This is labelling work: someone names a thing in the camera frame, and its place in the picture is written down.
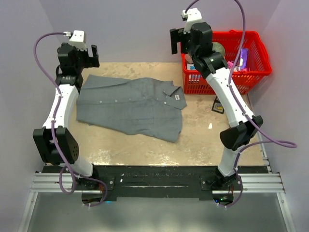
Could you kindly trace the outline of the grey button shirt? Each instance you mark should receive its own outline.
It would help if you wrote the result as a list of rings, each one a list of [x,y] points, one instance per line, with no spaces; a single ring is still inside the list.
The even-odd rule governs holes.
[[[183,89],[173,81],[90,75],[76,105],[80,122],[174,143],[182,130],[182,110],[187,103]]]

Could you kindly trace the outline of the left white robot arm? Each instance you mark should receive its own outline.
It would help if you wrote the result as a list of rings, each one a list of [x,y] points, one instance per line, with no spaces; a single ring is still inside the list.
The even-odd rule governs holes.
[[[33,131],[33,139],[44,163],[60,166],[68,170],[75,188],[77,176],[83,178],[88,189],[96,189],[100,178],[94,173],[94,166],[79,155],[79,145],[69,131],[73,105],[79,96],[85,68],[99,67],[98,49],[91,46],[92,56],[85,46],[72,42],[62,43],[57,49],[59,65],[56,77],[51,78],[55,85],[55,98],[50,113],[42,128]]]

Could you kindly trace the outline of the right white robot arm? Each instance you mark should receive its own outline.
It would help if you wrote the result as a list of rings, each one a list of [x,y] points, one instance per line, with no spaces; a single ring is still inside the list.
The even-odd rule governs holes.
[[[236,179],[236,170],[241,149],[247,145],[263,124],[261,116],[255,116],[239,94],[229,75],[224,58],[225,52],[221,44],[212,41],[212,29],[206,22],[194,23],[189,32],[184,28],[171,29],[171,52],[178,52],[177,44],[181,44],[181,52],[188,54],[195,69],[214,90],[226,112],[229,128],[220,133],[224,145],[221,162],[213,177],[205,183],[212,189],[225,190]]]

